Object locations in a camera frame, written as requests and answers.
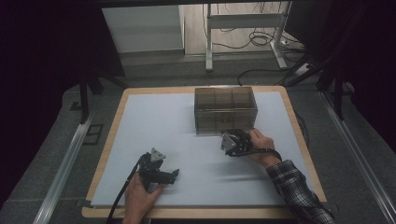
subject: hand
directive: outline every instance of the hand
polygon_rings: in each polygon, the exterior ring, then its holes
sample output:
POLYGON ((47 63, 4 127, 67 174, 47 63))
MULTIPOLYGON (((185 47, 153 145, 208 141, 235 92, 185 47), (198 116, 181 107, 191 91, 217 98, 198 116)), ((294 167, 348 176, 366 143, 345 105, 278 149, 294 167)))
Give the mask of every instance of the hand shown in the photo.
MULTIPOLYGON (((259 130, 252 129, 248 132, 251 137, 253 148, 271 148, 275 149, 274 140, 264 136, 259 130)), ((262 165, 265 168, 280 163, 280 160, 271 153, 254 153, 248 155, 249 158, 262 165)))
POLYGON ((146 192, 139 173, 136 173, 125 190, 125 218, 122 224, 140 223, 163 192, 163 188, 164 185, 159 185, 153 192, 146 192))

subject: sleeve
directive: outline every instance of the sleeve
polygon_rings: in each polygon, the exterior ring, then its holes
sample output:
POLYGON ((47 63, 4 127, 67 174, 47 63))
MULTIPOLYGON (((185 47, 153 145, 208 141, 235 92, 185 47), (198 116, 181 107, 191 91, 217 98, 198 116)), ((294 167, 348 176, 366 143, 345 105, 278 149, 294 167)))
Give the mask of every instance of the sleeve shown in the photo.
POLYGON ((266 171, 299 223, 335 223, 332 213, 308 188, 305 176, 292 161, 282 161, 266 171))

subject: gray carpet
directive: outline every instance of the gray carpet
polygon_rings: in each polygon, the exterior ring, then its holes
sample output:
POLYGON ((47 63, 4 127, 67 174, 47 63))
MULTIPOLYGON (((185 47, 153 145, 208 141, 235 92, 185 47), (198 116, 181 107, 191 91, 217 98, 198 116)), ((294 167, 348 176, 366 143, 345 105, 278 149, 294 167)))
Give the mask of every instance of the gray carpet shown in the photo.
MULTIPOLYGON (((214 72, 206 73, 202 61, 182 63, 147 63, 128 65, 124 69, 127 77, 120 80, 134 87, 169 87, 200 85, 236 85, 237 76, 249 69, 277 69, 276 62, 263 59, 217 60, 214 72)), ((255 72, 246 74, 241 82, 247 85, 273 85, 284 72, 255 72)), ((336 130, 326 107, 315 91, 316 77, 312 77, 297 87, 288 88, 294 109, 304 119, 309 133, 309 152, 316 166, 318 177, 337 223, 387 223, 367 188, 355 162, 336 130)), ((122 89, 104 79, 105 87, 100 96, 100 104, 92 126, 103 127, 98 142, 95 137, 86 137, 76 162, 57 203, 49 223, 105 223, 103 218, 84 218, 81 206, 97 162, 102 153, 108 131, 117 110, 122 89)), ((42 148, 25 175, 14 189, 0 212, 0 223, 32 223, 46 196, 63 155, 77 129, 79 110, 70 110, 74 102, 79 102, 78 87, 64 94, 63 107, 42 148)), ((396 176, 392 174, 396 157, 373 128, 360 116, 346 98, 345 117, 348 126, 369 162, 396 199, 396 176)), ((245 220, 155 220, 154 223, 242 223, 245 220)), ((293 221, 254 220, 254 223, 293 223, 293 221)))

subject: white board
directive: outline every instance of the white board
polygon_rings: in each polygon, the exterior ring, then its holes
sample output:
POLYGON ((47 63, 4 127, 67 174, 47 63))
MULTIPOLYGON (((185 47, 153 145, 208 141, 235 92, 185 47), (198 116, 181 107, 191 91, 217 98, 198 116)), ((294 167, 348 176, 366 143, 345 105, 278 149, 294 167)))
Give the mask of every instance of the white board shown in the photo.
MULTIPOLYGON (((274 139, 282 159, 292 160, 313 189, 280 92, 254 95, 255 127, 274 139)), ((91 205, 112 205, 139 157, 153 147, 167 156, 162 171, 180 169, 156 205, 284 205, 263 168, 249 158, 225 156, 220 143, 220 136, 195 134, 193 93, 130 95, 91 205)))

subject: plastic container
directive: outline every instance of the plastic container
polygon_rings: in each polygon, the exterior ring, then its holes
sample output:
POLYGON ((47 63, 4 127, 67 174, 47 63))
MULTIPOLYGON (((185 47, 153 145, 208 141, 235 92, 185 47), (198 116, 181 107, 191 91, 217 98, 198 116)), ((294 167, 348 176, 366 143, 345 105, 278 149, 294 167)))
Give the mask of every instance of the plastic container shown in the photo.
POLYGON ((251 87, 196 88, 197 134, 222 134, 229 129, 254 127, 257 105, 251 87))

